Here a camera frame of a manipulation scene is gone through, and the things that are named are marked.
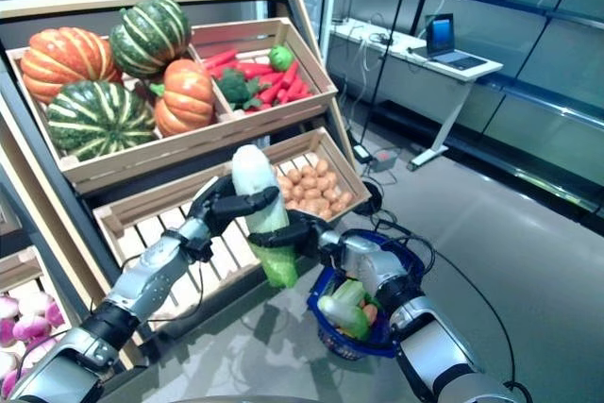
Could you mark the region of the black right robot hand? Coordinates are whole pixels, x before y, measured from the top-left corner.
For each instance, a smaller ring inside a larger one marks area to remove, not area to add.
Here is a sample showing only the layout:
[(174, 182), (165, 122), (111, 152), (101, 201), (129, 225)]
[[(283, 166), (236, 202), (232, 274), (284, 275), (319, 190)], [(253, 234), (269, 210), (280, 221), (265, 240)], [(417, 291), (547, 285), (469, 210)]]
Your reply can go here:
[(344, 246), (338, 235), (334, 241), (327, 240), (326, 234), (334, 230), (324, 219), (301, 210), (287, 210), (287, 216), (287, 226), (250, 233), (248, 241), (266, 248), (291, 246), (297, 255), (318, 259), (331, 268), (340, 267)]

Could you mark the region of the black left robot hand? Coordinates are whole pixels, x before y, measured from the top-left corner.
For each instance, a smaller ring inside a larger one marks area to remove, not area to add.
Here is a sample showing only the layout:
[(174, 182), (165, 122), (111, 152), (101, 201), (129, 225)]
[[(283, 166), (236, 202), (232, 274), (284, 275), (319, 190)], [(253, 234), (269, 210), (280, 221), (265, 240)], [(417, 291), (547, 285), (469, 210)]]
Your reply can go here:
[(268, 186), (258, 193), (237, 195), (231, 175), (221, 176), (194, 199), (188, 216), (202, 224), (202, 237), (211, 239), (221, 236), (235, 218), (269, 207), (278, 196), (277, 186)]

